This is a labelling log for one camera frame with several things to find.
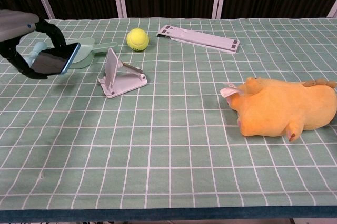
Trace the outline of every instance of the orange plush toy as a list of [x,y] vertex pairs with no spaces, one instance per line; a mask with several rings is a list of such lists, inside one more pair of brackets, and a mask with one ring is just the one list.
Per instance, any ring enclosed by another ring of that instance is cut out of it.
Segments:
[[337,111],[336,82],[325,79],[291,83],[274,79],[248,78],[246,83],[221,90],[230,108],[238,113],[244,136],[282,136],[289,141],[303,130],[328,124]]

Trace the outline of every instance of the white phone stand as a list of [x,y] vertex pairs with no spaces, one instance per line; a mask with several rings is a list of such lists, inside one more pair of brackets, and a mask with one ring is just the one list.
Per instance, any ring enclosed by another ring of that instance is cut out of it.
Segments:
[[[117,70],[124,67],[128,73],[117,75]],[[107,52],[105,64],[106,75],[99,78],[104,94],[113,98],[128,91],[140,88],[147,84],[147,79],[142,70],[119,61],[115,52],[110,48]]]

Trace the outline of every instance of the light green dustpan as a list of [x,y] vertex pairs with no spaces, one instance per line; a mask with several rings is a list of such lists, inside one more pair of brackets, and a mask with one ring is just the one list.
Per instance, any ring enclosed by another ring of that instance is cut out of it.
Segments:
[[109,48],[115,47],[116,42],[95,44],[93,38],[81,38],[77,40],[69,40],[67,44],[79,43],[81,45],[69,69],[82,69],[90,65],[95,53],[106,52]]

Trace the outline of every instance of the tennis ball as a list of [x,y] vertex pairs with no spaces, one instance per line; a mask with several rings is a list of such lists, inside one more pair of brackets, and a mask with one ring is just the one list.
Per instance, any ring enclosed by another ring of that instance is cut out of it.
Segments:
[[128,33],[126,41],[131,49],[140,52],[147,48],[150,40],[145,31],[141,28],[134,28]]

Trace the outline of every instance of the phone screen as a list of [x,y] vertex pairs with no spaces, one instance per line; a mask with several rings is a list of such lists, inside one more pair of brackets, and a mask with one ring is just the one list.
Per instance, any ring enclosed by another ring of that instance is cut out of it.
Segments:
[[80,48],[79,43],[43,50],[36,57],[31,68],[46,75],[65,73]]

